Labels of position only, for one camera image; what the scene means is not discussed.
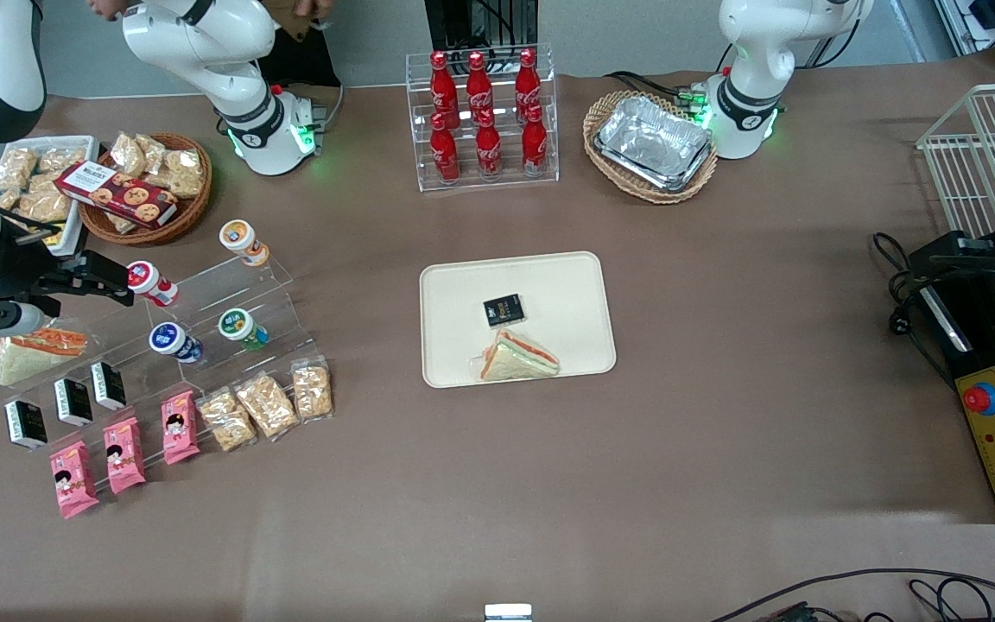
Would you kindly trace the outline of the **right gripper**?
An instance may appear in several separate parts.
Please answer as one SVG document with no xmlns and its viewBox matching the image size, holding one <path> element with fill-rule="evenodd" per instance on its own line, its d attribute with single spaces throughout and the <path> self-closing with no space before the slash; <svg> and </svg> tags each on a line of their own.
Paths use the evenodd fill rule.
<svg viewBox="0 0 995 622">
<path fill-rule="evenodd" d="M 60 296 L 103 296 L 133 306 L 128 269 L 96 251 L 80 252 L 80 278 L 52 256 L 40 240 L 25 241 L 17 227 L 0 231 L 0 302 L 60 315 Z"/>
</svg>

